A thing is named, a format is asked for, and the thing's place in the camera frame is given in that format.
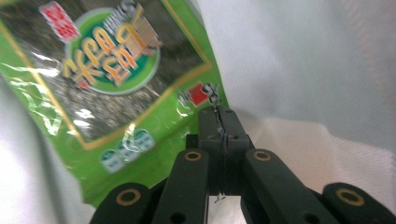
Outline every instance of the red logo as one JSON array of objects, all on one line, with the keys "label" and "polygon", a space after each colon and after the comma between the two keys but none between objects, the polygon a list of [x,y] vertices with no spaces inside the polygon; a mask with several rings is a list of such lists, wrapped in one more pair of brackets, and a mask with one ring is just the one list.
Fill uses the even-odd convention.
[{"label": "red logo", "polygon": [[46,18],[53,32],[64,43],[79,36],[78,28],[58,3],[50,2],[42,6],[40,12]]},{"label": "red logo", "polygon": [[198,106],[209,100],[210,104],[215,104],[219,99],[216,87],[212,83],[203,84],[198,82],[191,88],[184,90],[178,96],[178,100],[185,104],[191,102],[193,105]]}]

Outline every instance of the white cloth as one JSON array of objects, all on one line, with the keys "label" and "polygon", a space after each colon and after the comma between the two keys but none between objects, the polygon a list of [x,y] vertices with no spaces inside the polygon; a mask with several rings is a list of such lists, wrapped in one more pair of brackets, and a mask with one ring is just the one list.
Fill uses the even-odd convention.
[{"label": "white cloth", "polygon": [[[396,213],[396,2],[196,0],[256,147],[310,188],[356,185]],[[0,78],[0,223],[88,223],[77,181]],[[236,198],[209,223],[244,223]]]}]

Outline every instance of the green circular logo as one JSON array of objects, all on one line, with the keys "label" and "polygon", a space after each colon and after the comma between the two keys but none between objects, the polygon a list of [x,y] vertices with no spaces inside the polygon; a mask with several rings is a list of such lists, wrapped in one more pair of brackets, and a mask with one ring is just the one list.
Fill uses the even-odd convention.
[{"label": "green circular logo", "polygon": [[137,43],[134,38],[140,39],[137,29],[134,29],[137,37],[131,38],[135,42],[119,43],[116,37],[117,29],[124,23],[132,23],[133,19],[123,21],[117,25],[118,27],[109,26],[106,21],[111,21],[112,12],[113,8],[98,8],[82,15],[76,21],[80,37],[65,46],[65,53],[68,59],[78,65],[78,72],[84,76],[83,69],[86,69],[85,72],[89,73],[84,76],[89,84],[87,88],[104,94],[121,95],[137,91],[152,79],[157,71],[161,53],[159,47],[142,48],[142,44],[134,46],[133,43]]}]

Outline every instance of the plastic bag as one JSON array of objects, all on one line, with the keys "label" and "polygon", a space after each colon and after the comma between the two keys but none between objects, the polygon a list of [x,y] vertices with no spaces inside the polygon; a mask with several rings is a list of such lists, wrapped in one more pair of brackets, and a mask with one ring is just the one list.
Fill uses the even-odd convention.
[{"label": "plastic bag", "polygon": [[6,1],[0,32],[0,73],[95,206],[165,179],[196,112],[227,104],[182,1]]}]

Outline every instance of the screw hole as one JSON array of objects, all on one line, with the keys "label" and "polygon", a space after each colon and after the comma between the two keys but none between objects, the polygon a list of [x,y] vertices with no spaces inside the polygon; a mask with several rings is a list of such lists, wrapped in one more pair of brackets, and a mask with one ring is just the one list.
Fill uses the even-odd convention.
[{"label": "screw hole", "polygon": [[265,151],[256,151],[254,153],[254,158],[256,158],[259,161],[270,161],[271,160],[271,154]]},{"label": "screw hole", "polygon": [[364,205],[364,199],[355,190],[352,189],[338,189],[335,194],[344,203],[353,206]]},{"label": "screw hole", "polygon": [[305,220],[307,223],[311,223],[311,224],[318,224],[318,223],[320,223],[319,218],[318,218],[317,216],[313,215],[313,214],[310,214],[310,213],[304,215],[304,220]]},{"label": "screw hole", "polygon": [[184,159],[187,161],[198,161],[202,157],[201,153],[192,151],[184,155]]},{"label": "screw hole", "polygon": [[137,203],[140,196],[140,192],[137,189],[125,189],[117,195],[116,201],[119,205],[129,206]]},{"label": "screw hole", "polygon": [[174,213],[171,216],[171,222],[172,223],[181,224],[181,223],[185,223],[185,221],[186,221],[186,216],[184,214]]}]

